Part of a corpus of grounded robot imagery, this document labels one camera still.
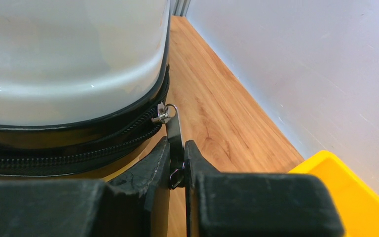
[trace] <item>wooden table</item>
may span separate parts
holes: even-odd
[[[184,141],[194,140],[220,171],[287,172],[303,158],[184,17],[172,17],[168,103]],[[152,138],[147,154],[165,130]],[[171,192],[169,237],[184,237],[184,189]]]

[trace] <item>yellow plastic tray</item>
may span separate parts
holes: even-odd
[[[379,237],[379,196],[336,155],[321,151],[290,173],[320,178],[328,188],[346,229],[346,237]]]

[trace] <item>zipper pull tab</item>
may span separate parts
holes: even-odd
[[[170,115],[169,108],[174,108],[175,114]],[[157,117],[152,118],[153,123],[166,124],[166,134],[170,144],[170,172],[169,188],[184,187],[184,144],[181,135],[181,123],[179,120],[178,108],[175,105],[164,105],[162,102],[157,105]]]

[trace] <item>zipper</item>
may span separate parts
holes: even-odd
[[[102,158],[109,155],[119,154],[114,160],[126,155],[125,153],[129,153],[139,145],[141,145],[144,141],[153,137],[156,133],[160,131],[162,128],[162,124],[154,124],[152,123],[152,118],[157,116],[157,105],[160,102],[165,102],[166,96],[169,89],[169,75],[165,76],[164,83],[166,84],[161,92],[161,96],[153,102],[154,106],[145,112],[141,117],[139,117],[135,122],[133,122],[126,129],[122,129],[116,133],[110,134],[104,138],[100,138],[96,141],[92,141],[90,143],[102,142],[104,140],[122,136],[126,133],[133,132],[136,128],[144,124],[150,124],[153,126],[152,129],[146,131],[145,134],[140,135],[137,138],[130,139],[128,141],[122,142],[117,145],[113,145],[110,147],[106,147],[103,149],[98,149],[91,152],[71,155],[71,156],[56,156],[56,157],[41,157],[41,158],[0,158],[0,170],[12,170],[12,169],[34,169],[39,167],[52,167],[66,164],[75,164],[75,163],[83,163],[90,160],[95,160],[98,158]]]

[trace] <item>metal zipper slider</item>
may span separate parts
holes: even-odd
[[[175,109],[173,116],[169,113],[169,108],[171,107]],[[175,105],[164,105],[161,102],[157,105],[157,117],[152,118],[152,122],[166,124],[166,134],[170,144],[171,155],[169,188],[184,187],[184,144],[182,143],[178,108]]]

